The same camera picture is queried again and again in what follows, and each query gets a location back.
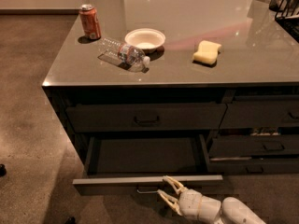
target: gray countertop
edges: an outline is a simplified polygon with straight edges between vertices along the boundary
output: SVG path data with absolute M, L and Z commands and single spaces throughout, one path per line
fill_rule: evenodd
M 164 53 L 147 73 L 98 59 L 98 42 L 82 44 L 77 18 L 43 86 L 256 86 L 299 84 L 299 45 L 257 0 L 89 0 L 102 37 L 137 28 L 162 31 Z M 217 65 L 192 62 L 201 40 L 222 44 Z

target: bottle cap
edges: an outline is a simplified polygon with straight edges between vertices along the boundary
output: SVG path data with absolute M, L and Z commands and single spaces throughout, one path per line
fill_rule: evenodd
M 149 56 L 145 56 L 142 60 L 142 63 L 144 65 L 149 65 L 150 64 L 150 57 Z

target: drawer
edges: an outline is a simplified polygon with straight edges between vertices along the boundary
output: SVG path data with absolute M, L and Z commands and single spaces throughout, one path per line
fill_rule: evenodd
M 299 101 L 233 102 L 221 129 L 294 127 L 299 125 Z
M 77 105 L 66 114 L 77 133 L 218 129 L 226 105 L 215 103 Z
M 215 185 L 221 175 L 200 175 L 198 144 L 180 138 L 91 138 L 85 175 L 73 185 L 81 195 L 132 194 L 164 189 L 163 175 L 188 188 Z
M 225 155 L 213 157 L 210 155 L 206 148 L 205 139 L 200 135 L 200 143 L 204 153 L 206 168 L 210 174 L 225 174 L 225 175 L 257 175 L 257 174 L 287 174 L 287 173 L 299 173 L 299 155 L 262 155 L 262 156 L 250 156 L 246 150 L 243 152 L 244 156 L 236 156 L 236 153 L 240 154 L 242 151 L 232 151 Z M 273 145 L 274 153 L 279 153 L 280 150 L 277 145 Z M 212 153 L 217 153 L 217 150 L 211 149 Z
M 209 158 L 299 156 L 299 135 L 220 136 L 213 139 Z

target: robot finger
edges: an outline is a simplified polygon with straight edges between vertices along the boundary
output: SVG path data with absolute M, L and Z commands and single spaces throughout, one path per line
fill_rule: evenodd
M 188 190 L 186 187 L 184 187 L 182 183 L 178 182 L 175 178 L 171 176 L 163 176 L 163 181 L 167 182 L 174 189 L 177 195 Z
M 181 213 L 179 212 L 179 206 L 178 206 L 178 199 L 177 198 L 168 195 L 166 192 L 164 192 L 160 189 L 158 189 L 158 193 L 159 193 L 160 197 L 170 206 L 170 208 L 174 212 L 181 215 Z

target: open drawer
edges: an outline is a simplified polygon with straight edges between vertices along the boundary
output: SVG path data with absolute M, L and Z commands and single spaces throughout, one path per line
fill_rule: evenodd
M 92 137 L 85 175 L 73 185 L 81 195 L 108 195 L 164 189 L 163 175 L 173 176 L 188 188 L 221 181 L 220 175 L 202 175 L 199 156 L 192 137 Z
M 206 168 L 211 174 L 287 174 L 299 172 L 296 138 L 296 135 L 273 137 L 273 140 L 269 137 L 223 137 L 213 140 L 211 148 L 207 149 L 200 135 L 200 143 Z

